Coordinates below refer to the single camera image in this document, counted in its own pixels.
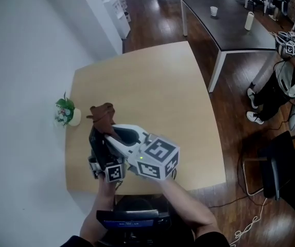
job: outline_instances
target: light wood tabletop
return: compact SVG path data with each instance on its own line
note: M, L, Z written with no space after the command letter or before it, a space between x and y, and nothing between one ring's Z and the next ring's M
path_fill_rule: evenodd
M90 106L114 105L117 124L138 125L180 146L176 181L186 190L225 182L218 129L200 69L188 42L133 51L75 72L71 100L82 111L79 126L66 129L68 190L98 191L88 164ZM159 193L130 171L119 195Z

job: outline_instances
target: dark table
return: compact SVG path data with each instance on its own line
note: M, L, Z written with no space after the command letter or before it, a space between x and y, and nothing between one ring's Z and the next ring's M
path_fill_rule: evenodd
M276 56L274 38L265 27L254 19L251 30L246 30L248 10L234 0L181 0L181 6L184 36L187 36L188 7L219 49L208 91L214 90L227 54L270 51L270 56L252 82L256 84ZM210 6L218 8L216 17L211 16Z

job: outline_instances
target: human hand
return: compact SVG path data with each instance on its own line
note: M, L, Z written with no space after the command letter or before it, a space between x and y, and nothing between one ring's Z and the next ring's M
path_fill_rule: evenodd
M115 188L116 188L117 182L107 183L105 181L104 173L100 173L98 175L98 180L99 180L98 194L102 197L113 198L115 196Z

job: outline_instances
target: potted plant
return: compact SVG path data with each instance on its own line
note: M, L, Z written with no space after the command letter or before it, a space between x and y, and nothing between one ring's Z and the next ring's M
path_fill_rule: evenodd
M64 98L59 99L56 102L57 111L55 115L55 120L63 125L77 126L81 121L81 111L75 108L74 103L66 97L66 92L64 93Z

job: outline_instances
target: dark tabletop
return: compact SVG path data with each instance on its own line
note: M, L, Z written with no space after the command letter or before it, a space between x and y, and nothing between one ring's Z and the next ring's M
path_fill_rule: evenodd
M275 50L273 36L255 18L250 31L245 29L248 15L234 0L183 0L213 37L221 51ZM218 8L217 16L210 6Z

